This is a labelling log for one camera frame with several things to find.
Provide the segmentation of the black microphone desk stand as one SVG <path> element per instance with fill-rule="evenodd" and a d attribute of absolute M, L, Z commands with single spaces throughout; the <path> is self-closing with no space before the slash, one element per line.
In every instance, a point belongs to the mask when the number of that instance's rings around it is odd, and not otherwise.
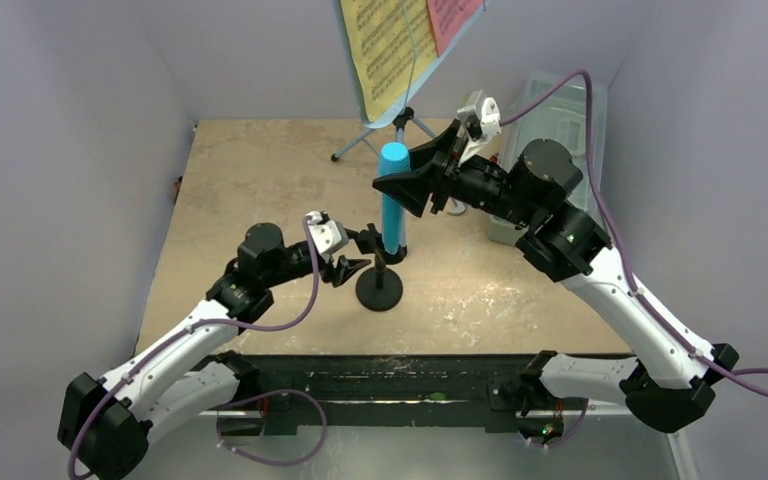
<path fill-rule="evenodd" d="M 357 279 L 355 294 L 358 301 L 364 308 L 374 312 L 384 312 L 394 308 L 401 301 L 404 288 L 401 277 L 390 268 L 390 264 L 392 261 L 401 262 L 404 256 L 400 252 L 388 253 L 379 231 L 378 250 L 375 253 L 362 254 L 371 254 L 373 265 L 363 271 Z"/>

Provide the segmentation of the light blue music stand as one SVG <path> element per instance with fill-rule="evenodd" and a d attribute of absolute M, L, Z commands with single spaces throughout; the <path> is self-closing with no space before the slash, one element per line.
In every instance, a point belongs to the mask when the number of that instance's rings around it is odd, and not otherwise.
<path fill-rule="evenodd" d="M 368 137 L 392 127 L 404 140 L 412 123 L 435 133 L 416 117 L 412 98 L 486 12 L 486 1 L 335 1 L 341 40 L 364 131 L 331 155 L 336 162 Z"/>

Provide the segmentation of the yellow sheet music page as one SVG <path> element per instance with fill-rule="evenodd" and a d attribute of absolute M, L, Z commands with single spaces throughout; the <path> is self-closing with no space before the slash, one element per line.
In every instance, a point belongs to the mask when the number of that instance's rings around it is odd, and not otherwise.
<path fill-rule="evenodd" d="M 425 1 L 337 3 L 359 88 L 362 119 L 388 122 L 419 88 L 437 60 Z"/>

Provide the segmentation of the pink sheet music page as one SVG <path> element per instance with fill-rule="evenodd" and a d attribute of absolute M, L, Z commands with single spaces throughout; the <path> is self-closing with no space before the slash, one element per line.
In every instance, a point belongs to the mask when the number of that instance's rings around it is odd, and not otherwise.
<path fill-rule="evenodd" d="M 437 55 L 442 57 L 467 23 L 486 9 L 483 0 L 427 0 Z"/>

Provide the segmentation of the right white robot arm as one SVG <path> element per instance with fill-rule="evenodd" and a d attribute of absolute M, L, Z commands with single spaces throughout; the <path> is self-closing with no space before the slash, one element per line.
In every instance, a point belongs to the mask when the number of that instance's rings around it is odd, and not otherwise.
<path fill-rule="evenodd" d="M 456 199 L 522 230 L 517 249 L 535 269 L 591 307 L 630 347 L 605 359 L 540 352 L 525 368 L 514 396 L 524 411 L 577 397 L 625 406 L 643 424 L 673 433 L 703 417 L 715 384 L 738 360 L 729 344 L 695 334 L 622 268 L 606 230 L 570 194 L 582 172 L 569 151 L 535 139 L 514 165 L 481 156 L 461 160 L 467 137 L 458 121 L 413 148 L 407 172 L 382 175 L 372 185 L 414 216 Z"/>

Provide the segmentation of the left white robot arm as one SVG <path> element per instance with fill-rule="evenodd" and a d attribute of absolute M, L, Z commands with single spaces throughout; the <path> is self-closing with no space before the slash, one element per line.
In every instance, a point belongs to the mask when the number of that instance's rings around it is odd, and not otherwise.
<path fill-rule="evenodd" d="M 258 369 L 217 348 L 245 331 L 268 331 L 257 322 L 274 303 L 273 287 L 312 276 L 304 310 L 273 329 L 298 325 L 321 284 L 343 285 L 381 246 L 374 225 L 347 229 L 323 211 L 305 215 L 302 229 L 304 240 L 288 245 L 279 226 L 253 225 L 219 279 L 172 330 L 122 365 L 69 383 L 57 439 L 69 451 L 70 478 L 123 479 L 154 443 L 200 413 L 267 398 Z"/>

